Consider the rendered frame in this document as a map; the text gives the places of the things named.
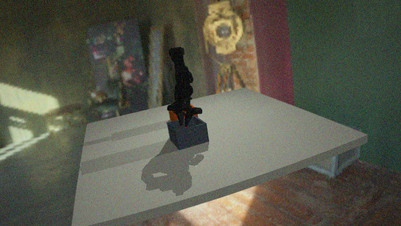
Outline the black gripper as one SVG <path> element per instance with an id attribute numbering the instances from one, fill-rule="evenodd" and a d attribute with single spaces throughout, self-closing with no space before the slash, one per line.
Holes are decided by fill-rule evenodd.
<path id="1" fill-rule="evenodd" d="M 177 118 L 179 120 L 180 126 L 182 126 L 183 119 L 184 119 L 184 116 L 185 116 L 185 127 L 187 127 L 187 125 L 189 124 L 192 116 L 195 115 L 195 114 L 202 114 L 202 109 L 198 108 L 198 107 L 193 107 L 192 108 L 192 106 L 190 105 L 190 100 L 192 100 L 191 96 L 185 97 L 183 95 L 179 95 L 179 97 L 177 97 L 177 98 L 179 100 L 184 98 L 185 101 L 186 101 L 187 108 L 182 108 L 180 111 L 174 111 L 173 113 L 175 113 L 177 115 Z M 167 111 L 171 111 L 171 106 L 170 105 L 167 106 Z M 186 114 L 183 111 L 186 111 Z"/>

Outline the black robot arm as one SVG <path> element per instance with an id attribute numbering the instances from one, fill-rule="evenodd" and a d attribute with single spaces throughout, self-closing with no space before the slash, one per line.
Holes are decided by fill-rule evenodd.
<path id="1" fill-rule="evenodd" d="M 183 95 L 185 97 L 189 97 L 193 93 L 193 88 L 190 83 L 193 82 L 192 73 L 188 70 L 188 67 L 185 66 L 183 60 L 184 48 L 175 47 L 169 50 L 169 56 L 171 56 L 173 62 L 175 63 L 175 101 L 172 103 L 171 110 L 172 111 L 180 111 L 182 108 L 187 108 L 186 101 L 184 98 L 179 100 L 177 97 L 179 95 Z M 190 81 L 191 80 L 191 81 Z"/>

